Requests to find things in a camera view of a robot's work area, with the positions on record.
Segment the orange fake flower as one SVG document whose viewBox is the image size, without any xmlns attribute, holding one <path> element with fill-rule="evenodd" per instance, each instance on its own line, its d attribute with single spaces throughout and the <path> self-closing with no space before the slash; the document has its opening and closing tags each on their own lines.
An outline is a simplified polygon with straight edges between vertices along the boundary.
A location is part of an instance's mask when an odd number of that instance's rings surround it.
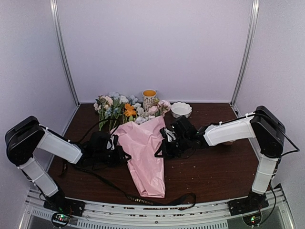
<svg viewBox="0 0 305 229">
<path fill-rule="evenodd" d="M 134 121 L 136 116 L 137 116 L 137 112 L 136 112 L 134 106 L 131 104 L 125 104 L 123 116 L 122 116 L 123 123 Z"/>
</svg>

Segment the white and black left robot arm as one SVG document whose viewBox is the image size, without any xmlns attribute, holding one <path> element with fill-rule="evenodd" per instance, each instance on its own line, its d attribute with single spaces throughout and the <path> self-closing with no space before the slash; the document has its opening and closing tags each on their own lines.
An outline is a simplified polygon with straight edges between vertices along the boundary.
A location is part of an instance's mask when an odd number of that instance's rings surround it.
<svg viewBox="0 0 305 229">
<path fill-rule="evenodd" d="M 60 187 L 37 159 L 38 152 L 47 152 L 79 168 L 105 164 L 115 167 L 132 157 L 119 144 L 119 137 L 108 132 L 95 131 L 88 141 L 71 141 L 43 126 L 36 117 L 29 116 L 5 134 L 8 160 L 21 170 L 47 197 L 58 212 L 69 204 L 60 195 Z"/>
</svg>

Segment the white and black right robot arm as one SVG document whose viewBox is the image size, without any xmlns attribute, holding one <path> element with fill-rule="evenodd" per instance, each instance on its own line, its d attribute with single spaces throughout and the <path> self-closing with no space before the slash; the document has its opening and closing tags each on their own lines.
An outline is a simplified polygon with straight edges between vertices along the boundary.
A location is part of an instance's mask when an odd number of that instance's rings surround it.
<svg viewBox="0 0 305 229">
<path fill-rule="evenodd" d="M 262 194 L 276 174 L 285 141 L 284 124 L 265 106 L 231 121 L 212 123 L 196 129 L 186 118 L 177 118 L 168 129 L 160 129 L 163 137 L 156 158 L 180 157 L 188 149 L 206 149 L 236 140 L 248 139 L 259 164 L 252 184 L 253 192 L 244 200 L 247 210 L 255 210 L 263 202 Z"/>
</svg>

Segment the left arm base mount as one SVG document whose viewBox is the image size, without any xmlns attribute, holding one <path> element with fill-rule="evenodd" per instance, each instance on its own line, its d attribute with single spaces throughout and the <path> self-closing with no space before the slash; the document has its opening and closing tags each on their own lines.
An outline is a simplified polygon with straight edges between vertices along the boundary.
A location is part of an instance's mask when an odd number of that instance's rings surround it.
<svg viewBox="0 0 305 229">
<path fill-rule="evenodd" d="M 66 215 L 81 217 L 84 212 L 85 202 L 73 199 L 65 199 L 63 206 L 56 208 L 54 204 L 50 204 L 48 201 L 44 201 L 43 207 L 52 211 L 64 213 Z"/>
</svg>

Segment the pink wrapping paper sheet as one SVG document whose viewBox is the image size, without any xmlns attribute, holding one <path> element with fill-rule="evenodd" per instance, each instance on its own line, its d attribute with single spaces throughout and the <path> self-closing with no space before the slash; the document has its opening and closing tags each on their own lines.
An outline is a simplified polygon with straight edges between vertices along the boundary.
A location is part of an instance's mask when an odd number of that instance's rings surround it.
<svg viewBox="0 0 305 229">
<path fill-rule="evenodd" d="M 124 152 L 132 157 L 127 166 L 142 197 L 165 197 L 163 159 L 154 156 L 162 144 L 160 130 L 164 127 L 164 118 L 159 116 L 142 124 L 127 122 L 114 132 Z"/>
</svg>

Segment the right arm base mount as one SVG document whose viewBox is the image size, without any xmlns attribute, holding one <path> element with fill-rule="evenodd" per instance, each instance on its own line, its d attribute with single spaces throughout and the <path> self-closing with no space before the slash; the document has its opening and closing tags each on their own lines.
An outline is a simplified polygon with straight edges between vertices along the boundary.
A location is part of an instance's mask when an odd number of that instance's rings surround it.
<svg viewBox="0 0 305 229">
<path fill-rule="evenodd" d="M 250 201 L 247 198 L 235 199 L 228 202 L 228 207 L 231 216 L 258 211 L 268 206 L 269 203 L 267 200 L 259 202 L 257 200 Z"/>
</svg>

